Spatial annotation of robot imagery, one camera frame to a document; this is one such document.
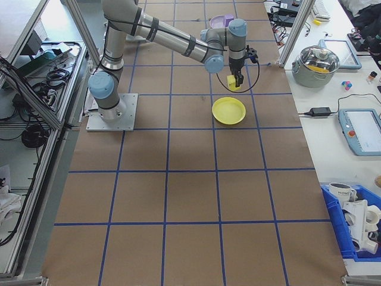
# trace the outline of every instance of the white mug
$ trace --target white mug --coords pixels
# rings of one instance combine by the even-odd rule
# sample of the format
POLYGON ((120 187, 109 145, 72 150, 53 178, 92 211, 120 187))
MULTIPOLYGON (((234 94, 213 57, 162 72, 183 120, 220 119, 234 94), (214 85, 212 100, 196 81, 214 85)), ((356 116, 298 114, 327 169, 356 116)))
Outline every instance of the white mug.
POLYGON ((330 183, 329 192, 333 194, 340 201, 341 207, 346 201, 355 201, 356 200, 356 190, 349 185, 342 183, 330 183))

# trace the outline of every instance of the small toy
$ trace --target small toy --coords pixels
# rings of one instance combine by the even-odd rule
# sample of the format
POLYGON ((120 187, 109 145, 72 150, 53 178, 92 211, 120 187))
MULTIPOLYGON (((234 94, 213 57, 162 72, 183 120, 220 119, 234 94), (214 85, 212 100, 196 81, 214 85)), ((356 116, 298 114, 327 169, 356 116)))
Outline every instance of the small toy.
POLYGON ((345 90, 348 91, 352 87, 352 83, 350 81, 342 82, 342 86, 344 86, 345 90))

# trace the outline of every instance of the blue tape grid line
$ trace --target blue tape grid line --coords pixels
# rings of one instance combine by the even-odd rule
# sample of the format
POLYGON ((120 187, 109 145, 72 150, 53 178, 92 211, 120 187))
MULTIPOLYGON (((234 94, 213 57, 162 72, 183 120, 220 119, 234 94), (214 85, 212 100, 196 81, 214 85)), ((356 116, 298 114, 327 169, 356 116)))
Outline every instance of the blue tape grid line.
MULTIPOLYGON (((123 152, 123 143, 124 143, 124 137, 125 137, 125 135, 126 135, 126 131, 123 131, 122 139, 121 139, 121 144, 120 144, 120 150, 119 150, 117 170, 119 170, 119 167, 120 167, 121 155, 122 155, 122 152, 123 152)), ((106 232, 105 244, 104 244, 103 254, 102 254, 101 269, 99 271, 98 286, 101 286, 101 284, 102 284, 103 270, 104 270, 106 253, 107 253, 108 237, 110 235, 111 221, 112 221, 112 218, 113 218, 113 210, 114 210, 114 202, 115 202, 115 194, 116 194, 116 190, 117 190, 117 185, 118 185, 118 172, 117 172, 117 174, 115 176, 114 189, 113 189, 113 197, 111 199, 110 213, 108 215, 107 232, 106 232)))
MULTIPOLYGON (((257 169, 220 169, 217 172, 260 172, 260 171, 309 171, 315 168, 257 168, 257 169)), ((72 170, 70 174, 84 173, 211 173, 216 170, 72 170)))
MULTIPOLYGON (((206 16, 206 4, 204 0, 204 16, 206 16)), ((209 89, 210 89, 210 104, 213 105, 213 85, 212 85, 212 75, 209 74, 209 89)), ((214 126, 214 119, 212 121, 212 133, 213 133, 213 148, 214 148, 214 168, 216 173, 216 192, 217 192, 217 210, 218 210, 218 231, 220 233, 220 251, 221 251, 221 272, 223 285, 226 286, 226 271, 225 271, 225 256, 224 256, 224 239, 223 239, 223 229, 222 229, 222 218, 221 218, 221 200, 220 200, 220 184, 218 178, 218 161, 217 161, 217 141, 216 141, 216 127, 214 126)))
MULTIPOLYGON (((138 58, 139 46, 140 46, 140 43, 138 43, 138 45, 136 47, 136 50, 135 50, 134 64, 136 64, 136 59, 138 58)), ((129 93, 131 92, 134 73, 135 73, 135 66, 132 68, 130 85, 129 85, 129 93)), ((122 138, 121 138, 121 143, 120 143, 119 156, 118 156, 118 165, 117 165, 115 182, 114 182, 113 197, 112 197, 111 205, 110 205, 110 214, 109 214, 109 218, 108 218, 105 244, 104 244, 103 254, 102 254, 101 268, 99 270, 98 286, 102 285, 103 270, 104 270, 105 259, 106 259, 106 254, 107 254, 108 237, 110 235, 111 221, 112 221, 112 218, 113 218, 115 194, 116 194, 117 185, 118 185, 119 169, 120 169, 121 157, 122 157, 122 153, 123 153, 123 145, 124 145, 124 138, 125 138, 125 136, 126 136, 126 131, 123 131, 122 138)))
MULTIPOLYGON (((253 108, 254 108, 255 121, 257 122, 257 126, 258 126, 259 125, 259 120, 258 120, 258 116, 257 116, 257 110, 255 108, 255 99, 254 99, 253 96, 252 96, 252 105, 253 105, 253 108)), ((283 274, 285 276, 286 286, 289 286, 287 269, 286 269, 286 263, 285 263, 285 258, 284 258, 284 255, 283 255, 282 242, 281 242, 281 239, 280 239, 279 227, 278 227, 278 223, 277 223, 277 219, 276 219, 274 199, 273 199, 273 194, 272 194, 272 191, 271 191, 270 179, 268 177, 268 169, 267 169, 266 157, 265 157, 265 154, 264 154, 264 147, 263 147, 263 142, 262 142, 261 130, 260 129, 258 129, 258 136, 259 136, 259 140, 260 140, 260 147, 261 147, 262 159, 263 159, 263 164, 264 164, 264 171, 265 171, 265 174, 266 174, 267 188, 268 188, 268 193, 269 193, 269 196, 270 196, 271 209, 272 209, 273 217, 274 217, 274 226, 275 226, 276 236, 277 236, 277 240, 278 240, 278 247, 279 247, 280 259, 281 259, 281 262, 282 262, 283 274)))
MULTIPOLYGON (((200 95, 210 95, 210 94, 172 94, 173 97, 199 97, 200 95)), ((214 94, 212 93, 211 95, 215 95, 215 96, 224 96, 224 95, 230 95, 232 96, 232 94, 228 94, 228 93, 222 93, 222 94, 214 94)), ((251 94, 235 94, 234 96, 237 96, 237 97, 244 97, 244 96, 250 96, 251 94)), ((291 92, 274 92, 274 93, 265 93, 265 92, 262 92, 262 93, 256 93, 256 92, 253 92, 252 94, 253 96, 256 96, 256 95, 292 95, 291 92)), ((168 94, 139 94, 140 97, 157 97, 157 96, 168 96, 168 94)))
POLYGON ((57 222, 54 226, 108 226, 108 225, 255 225, 261 223, 316 223, 330 219, 231 220, 218 222, 57 222))
MULTIPOLYGON (((226 2, 213 2, 211 4, 216 4, 216 3, 222 3, 225 4, 226 2)), ((238 2, 238 1, 233 1, 234 3, 234 8, 235 8, 235 14, 237 15, 237 10, 236 10, 236 4, 237 3, 243 3, 243 4, 248 4, 248 3, 263 3, 261 2, 238 2)), ((205 12, 205 4, 206 1, 203 1, 204 4, 204 16, 206 18, 206 12, 205 12)), ((176 1, 174 2, 174 13, 176 13, 176 1)), ((268 21, 268 20, 249 20, 249 21, 268 21)), ((248 42, 274 42, 274 40, 256 40, 256 41, 248 41, 248 42)), ((130 78, 130 85, 129 85, 129 92, 132 89, 133 86, 133 75, 135 73, 135 67, 139 66, 136 65, 136 60, 138 57, 138 52, 139 52, 139 46, 140 43, 136 47, 136 54, 135 54, 135 60, 134 64, 131 65, 132 68, 132 75, 130 78)), ((264 157, 264 150, 263 150, 263 144, 261 141, 261 132, 260 130, 262 129, 300 129, 301 126, 290 126, 290 127, 270 127, 270 128, 216 128, 214 126, 214 120, 212 119, 212 128, 206 128, 206 129, 190 129, 190 128, 171 128, 171 98, 172 96, 187 96, 188 94, 178 94, 178 95, 173 95, 172 92, 172 83, 173 83, 173 67, 175 66, 191 66, 191 65, 174 65, 174 58, 173 58, 173 52, 171 56, 171 65, 141 65, 141 66, 170 66, 171 67, 171 78, 170 78, 170 93, 169 93, 169 101, 170 101, 170 106, 169 106, 169 117, 168 117, 168 128, 159 128, 159 129, 135 129, 135 130, 167 130, 168 131, 168 137, 167 137, 167 162, 166 162, 166 170, 120 170, 120 163, 121 163, 121 156, 123 152, 123 145, 124 145, 124 139, 125 136, 127 136, 127 133, 123 132, 122 140, 121 140, 121 145, 120 145, 120 152, 119 152, 119 157, 118 157, 118 165, 117 165, 117 170, 84 170, 84 171, 69 171, 69 173, 116 173, 115 176, 115 182, 114 182, 114 189, 113 189, 113 196, 111 200, 111 206, 110 206, 110 213, 109 213, 109 218, 108 222, 89 222, 89 223, 55 223, 55 226, 107 226, 107 233, 105 237, 105 243, 104 243, 104 250, 103 250, 103 255, 102 255, 102 262, 101 262, 101 268, 99 271, 99 279, 98 279, 98 286, 101 286, 102 284, 102 276, 103 276, 103 271, 104 271, 104 265, 105 265, 105 259, 107 255, 107 246, 108 246, 108 238, 110 235, 110 227, 113 225, 162 225, 163 226, 163 249, 162 249, 162 265, 161 265, 161 286, 164 286, 164 269, 165 269, 165 235, 166 235, 166 226, 167 225, 218 225, 219 226, 219 232, 220 232, 220 249, 221 249, 221 270, 222 270, 222 275, 223 275, 223 284, 226 286, 226 274, 225 274, 225 265, 224 265, 224 250, 223 250, 223 225, 227 224, 258 224, 258 223, 273 223, 275 224, 276 227, 276 233, 277 233, 277 239, 279 243, 279 250, 280 250, 280 256, 282 260, 282 266, 283 266, 283 271, 285 275, 285 281, 286 285, 289 286, 288 282, 288 276, 287 276, 287 271, 286 271, 286 266, 285 266, 285 260, 283 257, 283 251, 282 251, 282 245, 280 241, 280 235, 279 235, 279 230, 277 227, 278 223, 310 223, 310 222, 330 222, 329 219, 306 219, 306 220, 277 220, 276 219, 276 213, 274 209, 274 203, 273 203, 273 197, 271 194, 271 186, 270 186, 270 181, 268 178, 268 171, 277 171, 277 170, 314 170, 314 168, 273 168, 273 169, 268 169, 266 167, 266 159, 264 157), (235 169, 235 170, 219 170, 218 169, 218 162, 217 162, 217 143, 216 143, 216 130, 231 130, 231 129, 237 129, 237 130, 257 130, 259 139, 260 139, 260 145, 261 145, 261 152, 263 156, 263 161, 264 161, 264 168, 263 169, 235 169), (213 132, 213 144, 214 144, 214 159, 215 159, 215 170, 169 170, 169 151, 170 151, 170 131, 171 130, 212 130, 213 132), (250 172, 250 171, 265 171, 266 173, 266 179, 267 179, 267 184, 268 184, 268 190, 270 193, 270 200, 271 200, 271 208, 273 210, 273 217, 274 220, 252 220, 252 221, 222 221, 221 219, 221 205, 220 205, 220 190, 219 190, 219 179, 218 179, 218 173, 219 172, 250 172), (127 173, 127 172, 163 172, 165 173, 165 197, 164 197, 164 216, 163 216, 163 222, 112 222, 112 216, 113 216, 113 207, 114 207, 114 200, 115 200, 115 194, 117 190, 117 182, 118 182, 118 175, 119 173, 127 173), (216 173, 216 186, 217 186, 217 205, 218 205, 218 222, 168 222, 167 221, 167 195, 168 195, 168 174, 171 172, 215 172, 216 173)), ((245 65, 246 66, 246 71, 249 74, 248 66, 251 65, 245 65)), ((221 96, 225 94, 214 94, 212 90, 212 81, 211 81, 211 75, 209 75, 209 80, 210 80, 210 99, 211 103, 213 104, 213 96, 221 96)), ((267 93, 254 93, 253 91, 250 92, 250 94, 242 94, 243 96, 251 96, 252 98, 252 103, 253 103, 253 108, 254 112, 255 110, 255 96, 256 95, 290 95, 291 93, 273 93, 273 94, 267 94, 267 93)), ((149 95, 153 96, 153 94, 140 94, 139 96, 144 96, 144 95, 149 95)), ((255 120, 258 125, 258 118, 257 114, 255 114, 255 120)))
MULTIPOLYGON (((173 18, 176 18, 176 0, 173 5, 173 18)), ((165 279, 165 243, 167 234, 167 202, 168 202, 168 176, 169 176, 169 154, 170 154, 170 134, 171 134, 171 106, 172 106, 172 85, 173 85, 173 51, 171 52, 171 78, 170 78, 170 90, 169 90, 169 109, 168 109, 168 134, 167 134, 167 155, 165 163, 165 191, 164 191, 164 225, 163 225, 163 246, 161 252, 161 278, 160 285, 164 286, 165 279)))

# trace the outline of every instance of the yellow block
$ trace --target yellow block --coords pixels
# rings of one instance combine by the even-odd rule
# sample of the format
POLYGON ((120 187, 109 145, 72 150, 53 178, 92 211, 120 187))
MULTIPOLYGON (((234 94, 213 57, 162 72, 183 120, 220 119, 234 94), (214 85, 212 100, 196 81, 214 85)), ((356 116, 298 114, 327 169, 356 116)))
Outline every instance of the yellow block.
POLYGON ((232 74, 230 76, 227 76, 227 86, 231 91, 238 91, 241 89, 240 86, 236 88, 236 79, 232 74))
POLYGON ((309 64, 307 64, 307 67, 310 70, 314 70, 315 72, 317 71, 318 73, 329 73, 329 70, 323 69, 322 67, 311 66, 309 64))
POLYGON ((321 21, 315 19, 315 20, 313 20, 313 23, 314 23, 316 26, 320 26, 321 21))

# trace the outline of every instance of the table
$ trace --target table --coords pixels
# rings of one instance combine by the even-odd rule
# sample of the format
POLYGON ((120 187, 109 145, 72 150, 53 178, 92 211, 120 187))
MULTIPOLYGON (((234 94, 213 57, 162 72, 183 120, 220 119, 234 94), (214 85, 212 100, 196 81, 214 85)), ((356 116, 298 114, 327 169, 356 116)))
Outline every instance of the table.
MULTIPOLYGON (((299 113, 306 112, 311 107, 330 107, 332 111, 336 111, 338 98, 349 94, 371 93, 378 98, 381 97, 377 90, 377 85, 381 85, 379 82, 381 72, 371 57, 359 57, 363 65, 361 69, 356 71, 339 70, 333 75, 331 81, 321 88, 306 88, 295 82, 291 72, 291 64, 303 48, 317 45, 325 34, 329 35, 328 39, 346 39, 346 34, 350 33, 353 28, 337 0, 323 1, 331 15, 330 21, 322 22, 320 26, 316 26, 312 24, 312 16, 309 16, 308 22, 311 24, 311 32, 305 36, 304 30, 302 30, 285 65, 286 75, 299 113), (373 83, 368 83, 366 78, 372 71, 378 72, 379 75, 373 83), (353 87, 348 91, 341 86, 341 83, 347 80, 353 84, 353 87)), ((381 112, 380 104, 372 96, 349 97, 340 101, 340 108, 373 108, 377 113, 381 112)), ((379 156, 356 156, 349 149, 342 134, 337 114, 328 118, 301 117, 301 123, 320 183, 360 184, 378 195, 381 194, 381 189, 374 184, 374 179, 381 175, 381 158, 379 156)), ((360 265, 354 264, 350 260, 345 260, 345 263, 350 275, 381 273, 380 266, 376 266, 374 263, 360 265)))

